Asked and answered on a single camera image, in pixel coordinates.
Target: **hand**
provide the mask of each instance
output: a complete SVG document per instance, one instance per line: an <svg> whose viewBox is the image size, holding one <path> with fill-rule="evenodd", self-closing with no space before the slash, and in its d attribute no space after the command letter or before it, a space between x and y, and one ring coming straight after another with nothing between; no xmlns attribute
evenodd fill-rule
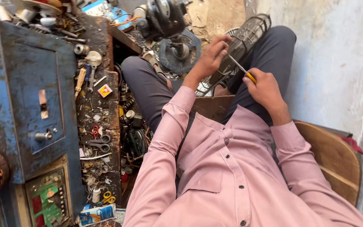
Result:
<svg viewBox="0 0 363 227"><path fill-rule="evenodd" d="M214 74L221 65L222 59L228 53L229 46L226 42L231 40L232 38L227 35L216 37L184 78L183 85L195 91L201 80Z"/></svg>
<svg viewBox="0 0 363 227"><path fill-rule="evenodd" d="M280 88L272 73L265 73L257 68L248 71L257 83L254 84L247 76L243 77L250 95L253 99L264 106L273 119L274 126L289 123L291 117L288 106L282 99Z"/></svg>

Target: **wire fan grill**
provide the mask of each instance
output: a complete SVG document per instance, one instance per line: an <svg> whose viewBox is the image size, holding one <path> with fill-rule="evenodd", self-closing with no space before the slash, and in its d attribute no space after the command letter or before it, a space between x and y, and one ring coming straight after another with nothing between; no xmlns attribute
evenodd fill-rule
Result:
<svg viewBox="0 0 363 227"><path fill-rule="evenodd" d="M270 27L270 16L267 14L257 14L249 18L240 28L233 28L227 31L225 34L233 38L229 42L228 53L240 63L243 57L251 52L256 42ZM229 57L225 57L218 71L201 81L196 90L196 96L212 96L214 87L221 82L226 84L237 71L236 64Z"/></svg>

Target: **wooden chair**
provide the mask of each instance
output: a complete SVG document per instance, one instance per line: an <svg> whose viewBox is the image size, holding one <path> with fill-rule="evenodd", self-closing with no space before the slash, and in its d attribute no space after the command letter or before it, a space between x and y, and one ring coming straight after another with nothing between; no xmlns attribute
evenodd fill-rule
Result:
<svg viewBox="0 0 363 227"><path fill-rule="evenodd" d="M192 111L220 122L233 98L234 95L200 97L194 102ZM296 121L295 125L303 138L312 145L311 151L331 188L356 206L361 167L355 151L335 135L339 131L301 121Z"/></svg>

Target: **dark gray trousers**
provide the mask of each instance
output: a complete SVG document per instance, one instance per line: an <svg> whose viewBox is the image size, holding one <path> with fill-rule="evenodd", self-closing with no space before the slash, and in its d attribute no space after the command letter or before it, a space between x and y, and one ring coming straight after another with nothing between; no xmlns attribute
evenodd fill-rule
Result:
<svg viewBox="0 0 363 227"><path fill-rule="evenodd" d="M242 66L246 70L255 67L263 72L271 72L284 97L288 87L295 41L296 35L291 29L284 26L270 28L255 44L251 54L242 61ZM165 78L157 74L153 66L141 57L125 59L121 64L121 71L148 126L155 132L162 119L162 107L173 97L173 92L168 89ZM228 81L228 90L235 94L235 98L221 123L226 124L237 105L240 105L272 126L273 122L267 110L249 94L242 81L243 75L243 72L238 73ZM194 115L190 114L190 118L192 122Z"/></svg>

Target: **shirt pocket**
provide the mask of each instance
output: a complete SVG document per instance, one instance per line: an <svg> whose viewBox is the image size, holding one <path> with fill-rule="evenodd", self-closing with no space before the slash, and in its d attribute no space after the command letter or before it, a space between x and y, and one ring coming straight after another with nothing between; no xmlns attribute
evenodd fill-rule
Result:
<svg viewBox="0 0 363 227"><path fill-rule="evenodd" d="M218 168L201 168L189 180L179 196L188 190L201 190L212 193L221 191L223 170Z"/></svg>

